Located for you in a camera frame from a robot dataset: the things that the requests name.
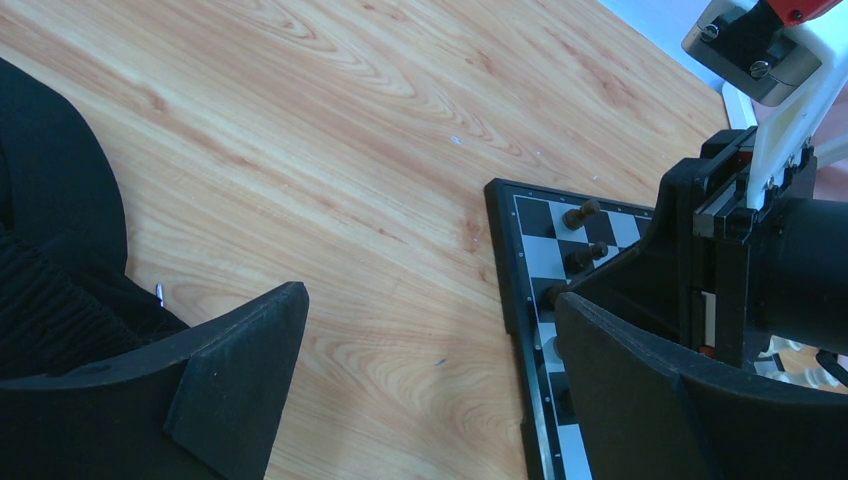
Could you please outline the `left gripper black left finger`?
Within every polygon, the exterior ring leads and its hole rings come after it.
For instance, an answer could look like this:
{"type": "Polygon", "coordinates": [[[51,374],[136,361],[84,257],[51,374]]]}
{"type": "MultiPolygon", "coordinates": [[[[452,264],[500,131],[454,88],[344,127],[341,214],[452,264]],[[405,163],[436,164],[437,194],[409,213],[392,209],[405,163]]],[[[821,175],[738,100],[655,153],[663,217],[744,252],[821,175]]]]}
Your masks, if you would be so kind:
{"type": "Polygon", "coordinates": [[[1,385],[5,479],[260,479],[309,309],[288,282],[57,377],[1,385]]]}

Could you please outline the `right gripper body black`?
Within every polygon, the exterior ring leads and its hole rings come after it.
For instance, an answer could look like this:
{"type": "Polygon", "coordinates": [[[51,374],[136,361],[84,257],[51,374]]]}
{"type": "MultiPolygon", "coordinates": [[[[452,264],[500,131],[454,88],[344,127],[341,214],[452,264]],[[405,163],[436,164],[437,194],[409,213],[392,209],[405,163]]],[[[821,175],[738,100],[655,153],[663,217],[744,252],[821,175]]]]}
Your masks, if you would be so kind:
{"type": "Polygon", "coordinates": [[[747,204],[756,130],[722,130],[693,179],[693,280],[715,359],[750,369],[772,335],[847,351],[847,206],[813,196],[810,145],[747,204]]]}

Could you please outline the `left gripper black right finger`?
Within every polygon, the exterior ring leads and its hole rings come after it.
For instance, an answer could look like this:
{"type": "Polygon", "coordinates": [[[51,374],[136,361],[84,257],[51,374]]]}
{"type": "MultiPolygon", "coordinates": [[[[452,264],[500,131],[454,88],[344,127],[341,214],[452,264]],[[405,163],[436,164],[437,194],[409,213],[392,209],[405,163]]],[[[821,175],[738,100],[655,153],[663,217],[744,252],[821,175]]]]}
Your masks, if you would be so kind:
{"type": "Polygon", "coordinates": [[[574,293],[557,344],[596,479],[843,479],[847,399],[728,366],[574,293]]]}

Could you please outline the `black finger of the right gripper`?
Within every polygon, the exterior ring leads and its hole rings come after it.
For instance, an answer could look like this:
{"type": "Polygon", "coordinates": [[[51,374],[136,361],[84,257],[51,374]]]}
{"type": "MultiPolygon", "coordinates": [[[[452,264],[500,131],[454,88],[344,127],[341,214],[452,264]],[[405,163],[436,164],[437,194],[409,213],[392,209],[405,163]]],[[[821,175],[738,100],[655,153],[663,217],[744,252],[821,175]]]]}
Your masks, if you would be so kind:
{"type": "Polygon", "coordinates": [[[692,217],[693,202],[701,193],[696,177],[703,163],[685,158],[667,171],[640,240],[571,291],[643,330],[691,345],[692,217]]]}

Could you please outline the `dark chess piece cluster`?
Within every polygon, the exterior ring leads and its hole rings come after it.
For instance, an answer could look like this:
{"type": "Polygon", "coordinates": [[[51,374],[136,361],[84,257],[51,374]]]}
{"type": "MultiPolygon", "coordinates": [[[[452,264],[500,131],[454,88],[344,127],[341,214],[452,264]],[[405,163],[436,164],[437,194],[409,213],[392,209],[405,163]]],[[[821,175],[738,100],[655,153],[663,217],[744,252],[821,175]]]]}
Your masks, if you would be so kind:
{"type": "Polygon", "coordinates": [[[555,348],[553,301],[547,291],[553,286],[568,284],[591,272],[618,252],[608,215],[598,213],[576,230],[569,229],[563,216],[575,208],[569,203],[529,200],[528,212],[522,215],[524,250],[529,277],[536,300],[538,337],[542,341],[545,379],[548,388],[543,396],[553,405],[559,425],[577,422],[569,391],[565,366],[555,348]],[[604,244],[602,257],[591,257],[586,268],[580,270],[569,259],[575,252],[589,250],[595,244],[604,244]]]}

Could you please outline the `black white chess board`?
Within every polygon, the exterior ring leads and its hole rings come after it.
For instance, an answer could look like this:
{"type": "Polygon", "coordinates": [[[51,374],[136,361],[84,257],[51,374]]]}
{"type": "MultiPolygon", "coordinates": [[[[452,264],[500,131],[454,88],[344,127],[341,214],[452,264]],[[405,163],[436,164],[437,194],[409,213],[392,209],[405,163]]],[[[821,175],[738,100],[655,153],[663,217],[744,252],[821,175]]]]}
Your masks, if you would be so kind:
{"type": "Polygon", "coordinates": [[[847,399],[766,371],[770,340],[847,351],[847,207],[655,208],[504,180],[486,189],[539,479],[843,479],[847,399]]]}

